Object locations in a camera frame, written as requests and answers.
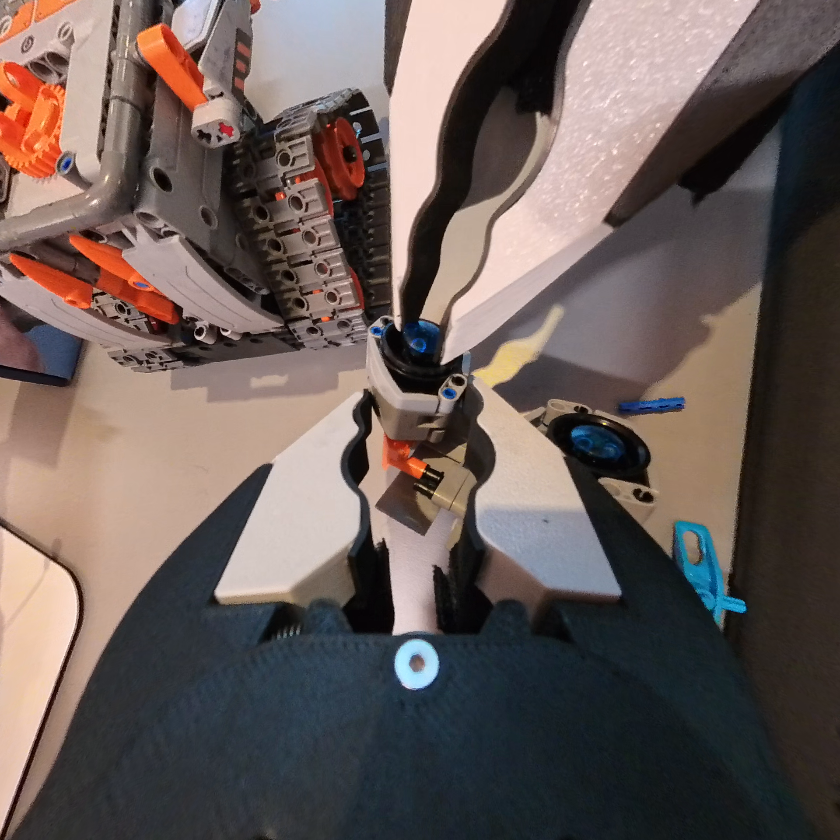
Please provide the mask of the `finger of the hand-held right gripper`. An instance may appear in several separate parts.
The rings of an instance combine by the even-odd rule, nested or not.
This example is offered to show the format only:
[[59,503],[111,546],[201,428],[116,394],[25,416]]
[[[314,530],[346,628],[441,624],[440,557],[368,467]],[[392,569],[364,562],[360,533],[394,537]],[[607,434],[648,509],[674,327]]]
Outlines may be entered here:
[[606,217],[757,2],[592,2],[572,41],[553,141],[518,200],[445,237],[445,357],[472,350],[613,231]]
[[532,113],[511,82],[539,51],[545,2],[411,2],[390,101],[392,284],[402,325],[446,325],[488,227],[527,179]]

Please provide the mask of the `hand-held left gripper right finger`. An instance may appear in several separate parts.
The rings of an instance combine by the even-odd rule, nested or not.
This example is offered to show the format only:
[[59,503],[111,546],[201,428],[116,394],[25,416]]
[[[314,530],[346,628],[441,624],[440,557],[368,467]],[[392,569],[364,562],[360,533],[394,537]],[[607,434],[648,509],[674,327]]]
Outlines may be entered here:
[[434,570],[437,626],[474,634],[515,601],[532,625],[560,600],[612,604],[622,590],[561,451],[482,380],[465,394],[475,478],[448,571]]

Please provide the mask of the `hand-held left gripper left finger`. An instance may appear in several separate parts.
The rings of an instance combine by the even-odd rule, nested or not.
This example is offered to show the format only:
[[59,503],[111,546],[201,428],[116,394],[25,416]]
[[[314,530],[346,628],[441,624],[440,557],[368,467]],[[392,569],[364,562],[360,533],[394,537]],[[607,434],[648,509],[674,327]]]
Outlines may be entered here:
[[214,596],[224,605],[336,602],[358,633],[390,634],[387,548],[360,484],[372,397],[354,393],[271,464]]

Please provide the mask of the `grey wheel module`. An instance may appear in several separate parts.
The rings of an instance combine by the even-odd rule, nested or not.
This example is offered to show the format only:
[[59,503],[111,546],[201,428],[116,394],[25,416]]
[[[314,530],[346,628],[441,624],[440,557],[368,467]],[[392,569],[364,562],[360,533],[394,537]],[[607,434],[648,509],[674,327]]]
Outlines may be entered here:
[[[444,364],[414,363],[405,357],[402,332],[390,316],[372,323],[367,345],[369,387],[384,435],[383,468],[399,473],[376,507],[424,536],[440,511],[464,517],[467,496],[476,482],[466,467],[466,395],[473,380],[469,354]],[[658,503],[649,476],[652,456],[630,425],[581,402],[557,398],[522,416],[565,455],[588,468],[638,522],[650,518]],[[576,458],[569,432],[578,424],[604,425],[621,435],[624,458],[614,465]]]

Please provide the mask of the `translucent blue round toy stud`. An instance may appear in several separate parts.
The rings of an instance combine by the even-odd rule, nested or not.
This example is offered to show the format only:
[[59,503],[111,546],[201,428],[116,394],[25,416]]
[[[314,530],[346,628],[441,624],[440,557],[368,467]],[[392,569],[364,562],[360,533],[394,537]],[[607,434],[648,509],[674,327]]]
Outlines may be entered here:
[[574,456],[586,463],[614,465],[626,454],[626,445],[621,435],[600,424],[583,423],[574,426],[569,432],[569,440]]
[[435,322],[419,319],[406,322],[402,330],[402,346],[405,357],[419,364],[434,362],[440,341],[440,328]]

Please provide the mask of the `black perforated mat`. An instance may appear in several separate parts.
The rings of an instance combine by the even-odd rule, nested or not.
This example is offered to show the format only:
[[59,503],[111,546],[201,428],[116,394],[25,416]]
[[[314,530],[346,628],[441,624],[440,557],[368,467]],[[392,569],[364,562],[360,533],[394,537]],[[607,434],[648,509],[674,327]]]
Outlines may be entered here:
[[728,631],[819,838],[838,838],[839,55],[781,128]]

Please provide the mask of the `grey orange tracked toy robot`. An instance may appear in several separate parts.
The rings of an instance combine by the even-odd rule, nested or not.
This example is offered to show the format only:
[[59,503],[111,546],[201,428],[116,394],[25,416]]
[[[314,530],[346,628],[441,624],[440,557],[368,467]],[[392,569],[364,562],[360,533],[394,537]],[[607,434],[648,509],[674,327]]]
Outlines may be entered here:
[[390,313],[383,2],[2,2],[2,299],[139,373]]

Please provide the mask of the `light blue toy frame piece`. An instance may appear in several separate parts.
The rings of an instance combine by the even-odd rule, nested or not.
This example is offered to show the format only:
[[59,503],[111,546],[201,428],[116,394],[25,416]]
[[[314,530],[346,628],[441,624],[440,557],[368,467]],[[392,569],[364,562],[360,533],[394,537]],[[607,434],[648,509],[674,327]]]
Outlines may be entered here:
[[673,533],[674,560],[715,622],[721,626],[727,614],[746,613],[746,603],[727,592],[708,528],[677,520]]

